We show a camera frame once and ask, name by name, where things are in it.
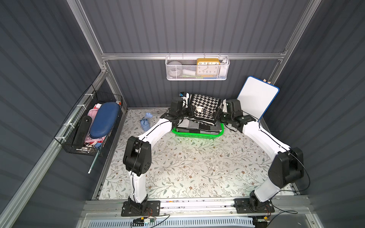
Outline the grey black checked scarf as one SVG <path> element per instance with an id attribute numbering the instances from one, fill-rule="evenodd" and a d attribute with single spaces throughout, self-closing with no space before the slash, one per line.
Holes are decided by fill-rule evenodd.
<path id="1" fill-rule="evenodd" d="M 185 119 L 176 127 L 176 131 L 182 133 L 218 135 L 222 131 L 222 127 L 219 123 L 216 123 L 215 125 L 206 125 Z"/>

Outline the small houndstooth scarf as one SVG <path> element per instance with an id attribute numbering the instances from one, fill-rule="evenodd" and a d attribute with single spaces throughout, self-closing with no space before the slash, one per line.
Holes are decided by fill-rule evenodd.
<path id="1" fill-rule="evenodd" d="M 189 101 L 191 114 L 188 119 L 200 124 L 215 125 L 217 112 L 221 106 L 221 99 L 193 94 Z"/>

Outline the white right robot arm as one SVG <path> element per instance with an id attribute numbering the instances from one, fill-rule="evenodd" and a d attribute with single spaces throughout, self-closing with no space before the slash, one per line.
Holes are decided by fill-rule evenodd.
<path id="1" fill-rule="evenodd" d="M 230 124 L 252 139 L 272 160 L 268 178 L 250 193 L 250 204 L 267 203 L 282 189 L 303 178 L 305 171 L 303 152 L 276 139 L 262 128 L 256 118 L 245 115 L 237 99 L 224 100 L 219 121 Z"/>

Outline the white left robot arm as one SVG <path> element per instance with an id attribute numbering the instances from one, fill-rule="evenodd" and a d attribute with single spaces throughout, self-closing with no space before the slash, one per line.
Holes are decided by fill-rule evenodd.
<path id="1" fill-rule="evenodd" d="M 188 116 L 190 94 L 173 98 L 170 108 L 148 131 L 127 140 L 123 164 L 130 176 L 129 199 L 137 205 L 147 201 L 146 173 L 152 165 L 152 149 L 156 143 Z"/>

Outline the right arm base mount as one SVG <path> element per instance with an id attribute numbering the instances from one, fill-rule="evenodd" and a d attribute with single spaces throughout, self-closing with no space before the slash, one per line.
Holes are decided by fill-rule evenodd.
<path id="1" fill-rule="evenodd" d="M 234 199 L 234 208 L 238 214 L 249 213 L 266 213 L 271 214 L 275 212 L 274 207 L 270 200 L 261 202 L 258 200 L 254 191 L 250 193 L 249 198 L 237 198 Z"/>

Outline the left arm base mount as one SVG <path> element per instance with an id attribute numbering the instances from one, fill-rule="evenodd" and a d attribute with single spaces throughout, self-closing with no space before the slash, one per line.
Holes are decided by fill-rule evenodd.
<path id="1" fill-rule="evenodd" d="M 123 203 L 121 216 L 159 216 L 161 201 L 145 199 L 142 203 L 136 203 L 130 198 Z"/>

